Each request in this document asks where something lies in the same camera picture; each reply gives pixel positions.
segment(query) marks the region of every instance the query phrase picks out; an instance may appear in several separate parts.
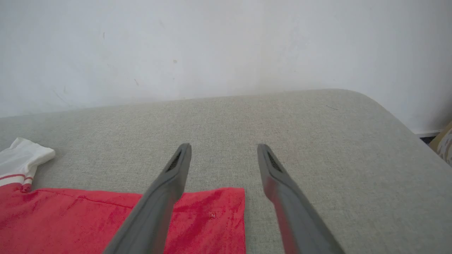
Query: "gray upholstered cushion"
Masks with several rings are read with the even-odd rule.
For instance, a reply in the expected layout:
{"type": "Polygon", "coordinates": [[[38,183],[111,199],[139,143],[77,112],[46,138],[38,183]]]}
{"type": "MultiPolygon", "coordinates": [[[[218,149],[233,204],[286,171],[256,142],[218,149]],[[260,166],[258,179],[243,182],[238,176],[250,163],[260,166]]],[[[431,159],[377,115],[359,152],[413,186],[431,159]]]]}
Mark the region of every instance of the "gray upholstered cushion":
{"type": "Polygon", "coordinates": [[[452,252],[452,170],[368,97],[346,90],[196,99],[0,118],[0,149],[56,151],[34,188],[143,192],[179,144],[186,191],[244,187],[247,252],[282,253],[256,145],[270,145],[347,253],[452,252]]]}

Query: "wall stain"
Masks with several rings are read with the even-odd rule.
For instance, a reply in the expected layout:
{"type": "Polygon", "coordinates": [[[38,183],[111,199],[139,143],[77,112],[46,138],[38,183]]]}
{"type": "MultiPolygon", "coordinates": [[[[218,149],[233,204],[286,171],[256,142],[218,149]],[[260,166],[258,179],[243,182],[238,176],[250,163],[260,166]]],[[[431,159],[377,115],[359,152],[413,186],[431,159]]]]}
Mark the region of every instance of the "wall stain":
{"type": "Polygon", "coordinates": [[[53,88],[52,88],[52,92],[66,105],[71,106],[69,103],[67,103],[65,100],[63,100],[63,98],[57,92],[55,92],[55,90],[53,88]]]}
{"type": "Polygon", "coordinates": [[[329,108],[332,108],[332,109],[334,109],[334,110],[338,110],[337,108],[333,108],[333,107],[330,107],[330,106],[328,106],[328,105],[325,105],[325,106],[327,106],[327,107],[329,107],[329,108]]]}

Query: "fabric seam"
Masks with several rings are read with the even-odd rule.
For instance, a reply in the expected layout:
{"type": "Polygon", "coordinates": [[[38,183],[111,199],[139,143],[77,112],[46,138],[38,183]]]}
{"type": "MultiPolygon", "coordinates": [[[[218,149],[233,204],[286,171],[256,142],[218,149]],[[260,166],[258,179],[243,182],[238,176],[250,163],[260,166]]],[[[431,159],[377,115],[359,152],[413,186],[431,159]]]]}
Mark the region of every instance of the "fabric seam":
{"type": "MultiPolygon", "coordinates": [[[[228,194],[228,207],[231,207],[231,194],[229,193],[228,194]]],[[[228,222],[228,232],[229,232],[229,234],[228,234],[228,238],[227,238],[227,242],[226,242],[226,254],[228,254],[228,253],[230,253],[229,252],[229,250],[230,250],[230,248],[229,248],[229,245],[230,245],[230,240],[231,240],[231,236],[232,236],[232,226],[234,225],[234,212],[235,211],[232,211],[232,218],[231,218],[231,220],[228,222]]]]}
{"type": "Polygon", "coordinates": [[[52,191],[47,191],[47,190],[36,190],[37,192],[48,192],[48,193],[53,193],[53,194],[58,194],[58,195],[63,195],[63,196],[68,196],[68,197],[72,197],[72,198],[77,198],[77,199],[84,199],[84,200],[88,200],[94,203],[101,203],[101,204],[108,204],[108,205],[113,205],[113,206],[118,206],[118,207],[125,207],[125,208],[130,208],[133,209],[133,207],[128,207],[128,206],[123,206],[123,205],[119,205],[119,204],[115,204],[115,203],[109,203],[109,202],[102,202],[102,201],[96,201],[96,200],[91,200],[89,198],[85,198],[85,197],[80,197],[80,196],[72,196],[72,195],[68,195],[68,194],[62,194],[62,193],[57,193],[57,192],[52,192],[52,191]]]}

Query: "black mesh grille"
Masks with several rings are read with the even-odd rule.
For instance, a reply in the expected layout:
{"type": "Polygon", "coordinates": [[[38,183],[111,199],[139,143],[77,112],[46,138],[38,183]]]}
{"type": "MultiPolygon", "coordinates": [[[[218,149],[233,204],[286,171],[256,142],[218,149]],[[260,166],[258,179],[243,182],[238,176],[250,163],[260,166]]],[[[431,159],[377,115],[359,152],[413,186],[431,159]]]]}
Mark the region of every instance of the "black mesh grille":
{"type": "Polygon", "coordinates": [[[176,158],[174,158],[174,160],[173,160],[173,162],[171,163],[170,167],[168,168],[167,172],[170,171],[170,170],[172,170],[173,168],[176,167],[181,152],[182,152],[182,151],[180,151],[180,152],[177,154],[176,158]]]}
{"type": "Polygon", "coordinates": [[[268,158],[270,159],[270,163],[272,164],[273,168],[282,173],[283,171],[278,167],[278,164],[276,164],[276,161],[273,159],[270,153],[268,153],[268,158]]]}

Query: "white cloth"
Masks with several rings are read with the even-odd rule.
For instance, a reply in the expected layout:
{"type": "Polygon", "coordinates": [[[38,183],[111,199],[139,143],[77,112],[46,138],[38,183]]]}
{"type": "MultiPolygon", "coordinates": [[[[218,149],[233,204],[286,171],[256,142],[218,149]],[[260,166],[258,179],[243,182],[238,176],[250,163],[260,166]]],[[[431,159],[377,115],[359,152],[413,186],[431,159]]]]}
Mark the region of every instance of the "white cloth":
{"type": "Polygon", "coordinates": [[[51,148],[21,137],[0,152],[0,186],[10,183],[31,184],[36,169],[55,157],[51,148]]]}

